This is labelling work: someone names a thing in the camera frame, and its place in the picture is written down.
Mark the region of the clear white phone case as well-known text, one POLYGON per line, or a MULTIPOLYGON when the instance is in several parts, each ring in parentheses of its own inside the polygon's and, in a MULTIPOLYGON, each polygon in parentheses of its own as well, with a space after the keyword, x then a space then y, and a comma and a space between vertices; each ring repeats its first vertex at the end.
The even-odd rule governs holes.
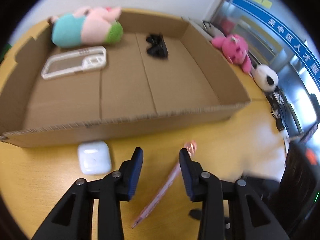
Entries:
POLYGON ((107 65, 103 46, 89 47, 50 56, 41 71, 44 80, 100 70, 107 65))

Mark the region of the white earbuds case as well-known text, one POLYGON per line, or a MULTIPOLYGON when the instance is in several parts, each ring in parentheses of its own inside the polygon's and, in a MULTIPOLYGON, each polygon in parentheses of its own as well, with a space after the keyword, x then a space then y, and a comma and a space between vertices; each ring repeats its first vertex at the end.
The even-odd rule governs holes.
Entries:
POLYGON ((112 170, 110 151, 104 141, 82 143, 77 153, 80 170, 85 175, 107 174, 112 170))

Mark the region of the grey cloth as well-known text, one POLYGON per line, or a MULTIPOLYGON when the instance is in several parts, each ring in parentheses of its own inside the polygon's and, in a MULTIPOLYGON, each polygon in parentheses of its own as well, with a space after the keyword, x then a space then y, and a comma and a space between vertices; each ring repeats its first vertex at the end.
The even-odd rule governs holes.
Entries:
POLYGON ((197 20, 188 17, 181 17, 185 22, 189 22, 205 39, 211 41, 215 37, 225 37, 222 31, 213 26, 210 22, 197 20))

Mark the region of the black sunglasses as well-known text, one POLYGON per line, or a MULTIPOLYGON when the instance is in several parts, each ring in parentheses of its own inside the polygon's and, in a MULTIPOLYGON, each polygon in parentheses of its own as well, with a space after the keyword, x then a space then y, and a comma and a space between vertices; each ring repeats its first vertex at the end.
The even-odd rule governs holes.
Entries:
POLYGON ((148 55, 159 59, 168 58, 168 50, 162 34, 150 34, 145 40, 150 44, 146 49, 148 55))

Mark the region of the glass door with blue banner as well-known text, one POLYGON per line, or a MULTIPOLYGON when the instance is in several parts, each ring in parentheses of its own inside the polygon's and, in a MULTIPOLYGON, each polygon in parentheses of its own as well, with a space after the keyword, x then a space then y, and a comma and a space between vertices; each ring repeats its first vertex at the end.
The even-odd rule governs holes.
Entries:
POLYGON ((319 55, 283 2, 222 0, 212 24, 225 35, 242 36, 252 63, 268 65, 278 74, 289 135, 302 134, 319 120, 319 55))

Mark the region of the panda plush toy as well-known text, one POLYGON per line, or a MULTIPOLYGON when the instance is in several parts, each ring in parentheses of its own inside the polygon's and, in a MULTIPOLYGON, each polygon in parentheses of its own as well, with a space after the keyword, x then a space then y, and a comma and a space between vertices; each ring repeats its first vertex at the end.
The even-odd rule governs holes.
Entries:
POLYGON ((279 82, 277 73, 265 64, 253 68, 252 76, 257 86, 267 93, 274 92, 279 82))

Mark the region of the pink pig plush toy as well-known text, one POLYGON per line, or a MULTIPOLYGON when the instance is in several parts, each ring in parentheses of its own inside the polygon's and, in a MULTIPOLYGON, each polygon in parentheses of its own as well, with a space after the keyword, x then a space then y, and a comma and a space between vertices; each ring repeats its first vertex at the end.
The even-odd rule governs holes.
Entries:
POLYGON ((60 48, 115 44, 123 36, 121 7, 81 7, 73 13, 52 16, 52 42, 60 48))

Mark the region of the brown cardboard box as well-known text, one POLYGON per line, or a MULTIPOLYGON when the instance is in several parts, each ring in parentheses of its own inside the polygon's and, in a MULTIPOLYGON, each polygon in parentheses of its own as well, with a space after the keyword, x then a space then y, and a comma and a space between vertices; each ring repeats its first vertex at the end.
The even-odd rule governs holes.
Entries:
POLYGON ((1 64, 1 141, 18 147, 163 132, 230 118, 250 103, 228 61, 189 22, 124 10, 124 36, 106 47, 101 70, 44 80, 47 59, 61 53, 42 21, 1 64), (162 34, 167 59, 147 54, 146 37, 162 34))

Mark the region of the pink bear plush toy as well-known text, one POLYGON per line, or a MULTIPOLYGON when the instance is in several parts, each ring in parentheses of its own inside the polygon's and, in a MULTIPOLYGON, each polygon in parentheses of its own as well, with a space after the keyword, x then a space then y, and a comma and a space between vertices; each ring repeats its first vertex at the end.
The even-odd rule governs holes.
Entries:
POLYGON ((211 40, 211 44, 222 51, 229 63, 240 66, 244 73, 248 74, 251 71, 252 63, 248 55, 248 44, 242 36, 229 34, 226 37, 215 37, 211 40))

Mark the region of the pink pen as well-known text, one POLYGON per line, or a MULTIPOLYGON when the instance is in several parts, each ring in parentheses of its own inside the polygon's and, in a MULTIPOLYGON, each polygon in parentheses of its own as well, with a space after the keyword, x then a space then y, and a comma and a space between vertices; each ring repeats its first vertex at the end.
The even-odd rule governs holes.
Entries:
MULTIPOLYGON (((187 149, 187 152, 189 156, 192 158, 197 151, 197 143, 192 140, 190 142, 186 142, 184 145, 184 148, 187 149)), ((149 202, 147 206, 144 207, 144 209, 141 211, 139 216, 135 219, 133 224, 131 225, 131 228, 134 229, 138 224, 141 223, 144 219, 146 219, 150 213, 154 210, 154 208, 159 204, 163 196, 166 194, 168 189, 173 184, 175 178, 180 174, 181 168, 179 161, 176 163, 176 165, 173 167, 171 172, 169 173, 166 181, 164 184, 158 189, 156 195, 153 197, 153 199, 149 202)))

